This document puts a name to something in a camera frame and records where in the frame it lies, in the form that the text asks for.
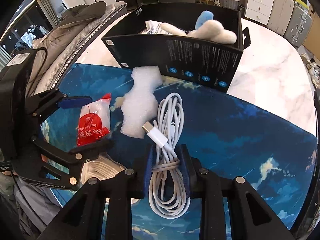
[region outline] plush toy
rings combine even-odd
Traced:
[[[188,34],[169,23],[161,23],[160,26],[164,31],[173,35],[188,36],[216,43],[234,44],[237,40],[237,35],[232,31],[224,29],[219,21],[213,20],[213,13],[209,11],[203,11],[200,14],[196,22],[195,30]]]

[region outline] blue desk mat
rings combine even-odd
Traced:
[[[108,154],[126,167],[144,153],[144,139],[120,133],[123,114],[115,99],[133,86],[131,70],[99,65],[73,64],[59,88],[69,96],[89,95],[93,100],[112,93],[111,133],[115,146]],[[179,140],[191,156],[219,176],[245,177],[291,228],[305,200],[316,158],[314,135],[238,98],[194,83],[165,78],[154,92],[158,102],[177,92],[183,100],[184,129]],[[42,125],[44,136],[56,147],[68,151],[76,146],[80,108],[59,109]],[[72,191],[53,189],[64,205]],[[226,230],[230,238],[225,200]],[[186,239],[199,237],[201,201],[191,200],[188,212],[175,220],[154,214],[148,199],[132,206],[133,237],[143,239]]]

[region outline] red and white plastic packet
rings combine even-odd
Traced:
[[[110,101],[111,93],[108,93],[81,108],[77,146],[93,143],[110,133]]]

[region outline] white sticker on black device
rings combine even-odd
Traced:
[[[19,65],[21,64],[28,56],[30,53],[22,53],[14,56],[14,58],[7,64],[7,66],[12,66],[12,65]]]
[[[107,43],[108,45],[114,45],[114,43],[112,42],[112,40],[107,40],[106,43]]]

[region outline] screw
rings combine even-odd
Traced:
[[[127,175],[132,175],[134,173],[134,169],[126,169],[124,173]]]
[[[240,184],[244,184],[245,179],[244,179],[244,177],[236,177],[236,182],[238,182]]]
[[[200,169],[199,169],[199,172],[200,172],[201,174],[203,174],[203,175],[209,173],[208,169],[206,169],[206,168],[200,168]]]
[[[70,181],[70,184],[71,184],[71,185],[77,184],[77,179],[74,178],[74,177],[71,177],[69,181]]]
[[[77,153],[77,154],[76,154],[76,159],[77,159],[77,160],[81,160],[81,158],[82,158],[81,153]]]
[[[90,184],[90,185],[94,185],[94,184],[96,184],[98,182],[98,179],[97,178],[90,178],[90,179],[88,179],[88,183]]]

